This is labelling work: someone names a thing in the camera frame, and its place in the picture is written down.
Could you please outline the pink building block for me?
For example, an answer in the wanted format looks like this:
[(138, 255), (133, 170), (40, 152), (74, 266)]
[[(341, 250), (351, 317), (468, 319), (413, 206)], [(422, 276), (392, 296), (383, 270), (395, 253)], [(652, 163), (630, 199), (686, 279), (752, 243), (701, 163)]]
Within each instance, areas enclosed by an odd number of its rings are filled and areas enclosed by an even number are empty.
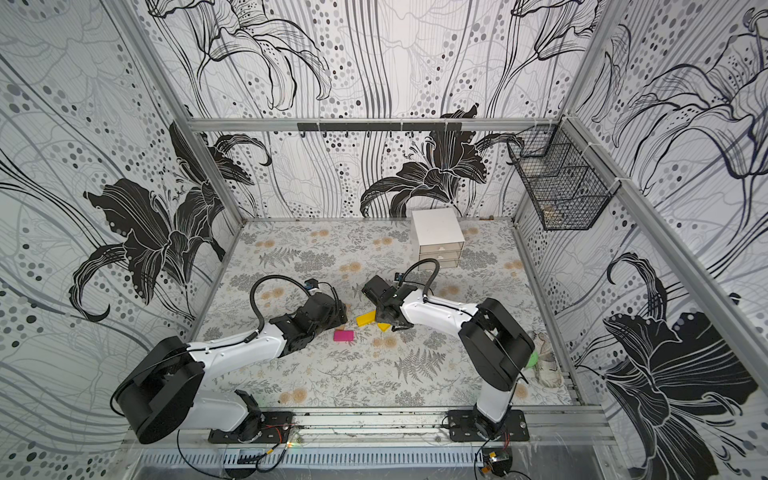
[(344, 342), (353, 342), (355, 340), (355, 332), (352, 330), (344, 330), (339, 329), (335, 330), (333, 333), (333, 341), (344, 343)]

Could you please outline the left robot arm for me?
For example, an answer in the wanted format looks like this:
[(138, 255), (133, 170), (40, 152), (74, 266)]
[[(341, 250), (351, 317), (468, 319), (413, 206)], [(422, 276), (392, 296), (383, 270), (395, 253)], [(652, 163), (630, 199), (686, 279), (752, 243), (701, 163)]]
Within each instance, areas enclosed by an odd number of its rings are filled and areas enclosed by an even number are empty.
[(346, 324), (346, 305), (336, 291), (325, 294), (319, 285), (315, 279), (299, 284), (304, 304), (272, 319), (253, 305), (253, 330), (203, 342), (177, 336), (160, 341), (116, 388), (111, 407), (142, 444), (200, 429), (210, 430), (211, 442), (254, 442), (268, 428), (258, 402), (243, 390), (215, 392), (212, 385), (231, 371), (298, 352)]

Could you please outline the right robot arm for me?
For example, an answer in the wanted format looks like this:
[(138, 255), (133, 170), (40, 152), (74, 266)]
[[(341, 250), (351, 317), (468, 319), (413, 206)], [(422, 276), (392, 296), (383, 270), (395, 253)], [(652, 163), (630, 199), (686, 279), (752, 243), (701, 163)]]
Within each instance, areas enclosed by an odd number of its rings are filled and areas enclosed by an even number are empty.
[(395, 331), (426, 326), (457, 337), (482, 380), (473, 407), (474, 430), (495, 439), (508, 419), (513, 390), (527, 378), (535, 345), (531, 337), (496, 299), (460, 303), (431, 297), (425, 289), (370, 279), (362, 293)]

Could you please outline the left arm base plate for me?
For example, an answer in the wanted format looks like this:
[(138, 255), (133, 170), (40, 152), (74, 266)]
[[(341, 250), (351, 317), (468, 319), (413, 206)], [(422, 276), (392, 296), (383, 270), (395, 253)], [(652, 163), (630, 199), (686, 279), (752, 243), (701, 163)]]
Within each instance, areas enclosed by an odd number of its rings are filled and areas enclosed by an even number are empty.
[(231, 432), (212, 430), (208, 436), (211, 444), (285, 444), (294, 426), (294, 413), (267, 411), (249, 414), (241, 425)]

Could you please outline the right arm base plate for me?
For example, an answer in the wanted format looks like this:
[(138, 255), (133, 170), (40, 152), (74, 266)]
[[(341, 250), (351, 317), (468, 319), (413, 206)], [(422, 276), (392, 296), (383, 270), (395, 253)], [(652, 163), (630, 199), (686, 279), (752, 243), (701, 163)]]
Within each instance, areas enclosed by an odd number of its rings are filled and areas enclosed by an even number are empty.
[(509, 409), (499, 422), (487, 419), (476, 409), (448, 410), (447, 425), (449, 437), (456, 443), (530, 440), (527, 420), (524, 412), (519, 409)]

